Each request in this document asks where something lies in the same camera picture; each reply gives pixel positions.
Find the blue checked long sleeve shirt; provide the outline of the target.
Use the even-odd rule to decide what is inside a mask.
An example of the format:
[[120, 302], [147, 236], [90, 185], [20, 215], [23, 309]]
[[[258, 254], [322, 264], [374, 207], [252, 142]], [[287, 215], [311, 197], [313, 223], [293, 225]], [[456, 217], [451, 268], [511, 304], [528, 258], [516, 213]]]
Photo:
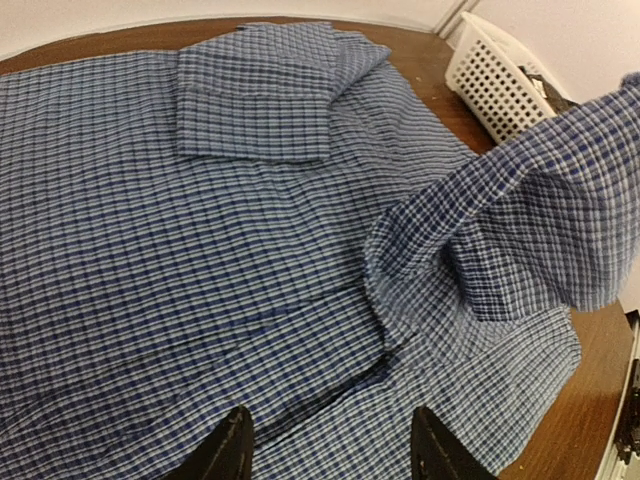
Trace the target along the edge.
[[1, 79], [1, 475], [406, 479], [429, 407], [514, 462], [639, 248], [639, 77], [484, 155], [386, 47], [245, 24]]

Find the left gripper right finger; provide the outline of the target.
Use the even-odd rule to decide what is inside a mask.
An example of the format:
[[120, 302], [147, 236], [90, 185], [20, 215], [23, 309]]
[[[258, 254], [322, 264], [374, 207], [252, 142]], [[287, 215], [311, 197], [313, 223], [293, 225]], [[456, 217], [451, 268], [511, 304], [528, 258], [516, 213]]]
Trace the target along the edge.
[[413, 479], [495, 479], [426, 406], [413, 412], [410, 452]]

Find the white plastic laundry basket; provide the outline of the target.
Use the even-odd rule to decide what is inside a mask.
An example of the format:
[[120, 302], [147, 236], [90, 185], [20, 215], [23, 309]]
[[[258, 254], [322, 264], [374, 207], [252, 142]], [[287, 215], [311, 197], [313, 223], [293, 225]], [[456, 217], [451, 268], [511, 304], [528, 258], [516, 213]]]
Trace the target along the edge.
[[481, 17], [464, 12], [464, 28], [445, 73], [456, 93], [498, 144], [555, 114], [518, 68], [543, 75], [569, 95], [523, 44]]

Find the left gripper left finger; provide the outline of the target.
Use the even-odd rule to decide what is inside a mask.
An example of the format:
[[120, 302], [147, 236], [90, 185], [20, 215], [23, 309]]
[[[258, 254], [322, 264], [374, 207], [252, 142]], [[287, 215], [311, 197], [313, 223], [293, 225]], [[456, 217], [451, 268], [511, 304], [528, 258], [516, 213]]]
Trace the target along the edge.
[[254, 422], [242, 405], [226, 417], [165, 479], [250, 479], [254, 454]]

